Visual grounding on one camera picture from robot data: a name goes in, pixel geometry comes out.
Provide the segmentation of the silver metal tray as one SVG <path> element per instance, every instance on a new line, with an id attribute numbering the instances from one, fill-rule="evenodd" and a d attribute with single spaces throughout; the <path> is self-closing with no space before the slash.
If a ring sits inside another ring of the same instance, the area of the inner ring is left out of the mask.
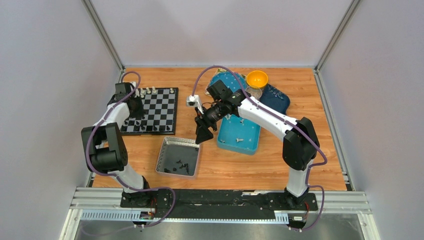
<path id="1" fill-rule="evenodd" d="M 201 146 L 194 139 L 166 136 L 162 141 L 155 171 L 163 176 L 194 179 L 198 172 Z M 187 175 L 184 164 L 189 165 Z"/>

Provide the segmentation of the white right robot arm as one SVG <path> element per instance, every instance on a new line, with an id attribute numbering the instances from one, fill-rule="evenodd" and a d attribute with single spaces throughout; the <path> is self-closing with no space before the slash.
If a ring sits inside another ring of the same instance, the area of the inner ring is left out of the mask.
<path id="1" fill-rule="evenodd" d="M 244 89 L 233 92 L 220 80 L 211 85 L 208 92 L 214 100 L 210 108 L 203 107 L 196 94 L 186 98 L 186 105 L 196 112 L 196 144 L 213 139 L 217 122 L 227 115 L 238 116 L 266 129 L 281 140 L 282 158 L 289 167 L 285 203 L 290 209 L 299 209 L 305 203 L 309 170 L 319 150 L 312 122 L 305 117 L 297 120 L 277 112 Z"/>

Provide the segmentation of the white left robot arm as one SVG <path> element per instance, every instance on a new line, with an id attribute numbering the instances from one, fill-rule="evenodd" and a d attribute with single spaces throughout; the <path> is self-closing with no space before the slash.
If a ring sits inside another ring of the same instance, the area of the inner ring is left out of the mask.
<path id="1" fill-rule="evenodd" d="M 81 138 L 90 171 L 111 177 L 123 187 L 121 207 L 148 207 L 153 194 L 147 180 L 129 164 L 128 151 L 120 128 L 129 117 L 141 117 L 143 103 L 135 82 L 115 84 L 115 94 L 106 112 L 93 126 L 81 130 Z"/>

